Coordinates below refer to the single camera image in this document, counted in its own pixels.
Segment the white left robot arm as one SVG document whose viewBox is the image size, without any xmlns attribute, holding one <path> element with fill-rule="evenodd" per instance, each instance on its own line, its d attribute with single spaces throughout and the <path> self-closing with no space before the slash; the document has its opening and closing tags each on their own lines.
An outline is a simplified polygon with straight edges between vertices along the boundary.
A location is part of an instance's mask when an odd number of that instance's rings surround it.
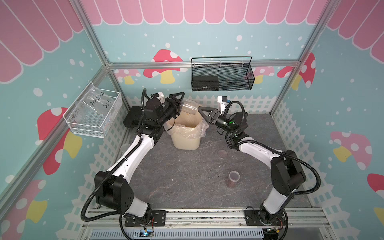
<svg viewBox="0 0 384 240">
<path fill-rule="evenodd" d="M 142 113 L 133 143 L 112 167 L 105 172 L 99 171 L 95 176 L 95 189 L 89 201 L 95 200 L 112 210 L 102 214 L 101 218 L 123 215 L 141 218 L 145 222 L 151 219 L 150 204 L 135 197 L 130 182 L 141 161 L 164 133 L 165 123 L 180 115 L 184 96 L 184 92 L 166 98 L 160 93 L 151 96 L 142 93 Z"/>
</svg>

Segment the clear jar lid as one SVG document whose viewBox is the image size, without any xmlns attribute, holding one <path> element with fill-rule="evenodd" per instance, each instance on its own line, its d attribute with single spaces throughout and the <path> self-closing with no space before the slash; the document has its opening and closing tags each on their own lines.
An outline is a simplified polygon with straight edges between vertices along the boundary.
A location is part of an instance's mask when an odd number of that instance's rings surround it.
<svg viewBox="0 0 384 240">
<path fill-rule="evenodd" d="M 221 159 L 225 159 L 228 157 L 228 153 L 225 150 L 219 150 L 217 154 L 218 154 L 219 158 L 221 158 Z"/>
</svg>

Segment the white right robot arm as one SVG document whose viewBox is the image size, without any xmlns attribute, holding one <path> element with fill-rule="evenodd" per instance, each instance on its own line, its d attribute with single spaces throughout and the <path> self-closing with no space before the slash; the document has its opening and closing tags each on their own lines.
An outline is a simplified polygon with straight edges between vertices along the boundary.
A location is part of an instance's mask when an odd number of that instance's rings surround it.
<svg viewBox="0 0 384 240">
<path fill-rule="evenodd" d="M 280 152 L 264 146 L 247 135 L 248 114 L 244 111 L 235 113 L 233 117 L 226 116 L 216 108 L 198 107 L 198 112 L 207 123 L 226 133 L 230 148 L 248 154 L 270 168 L 273 188 L 261 204 L 258 215 L 264 225 L 273 224 L 292 199 L 292 194 L 307 179 L 301 163 L 295 161 L 297 155 L 291 150 Z"/>
</svg>

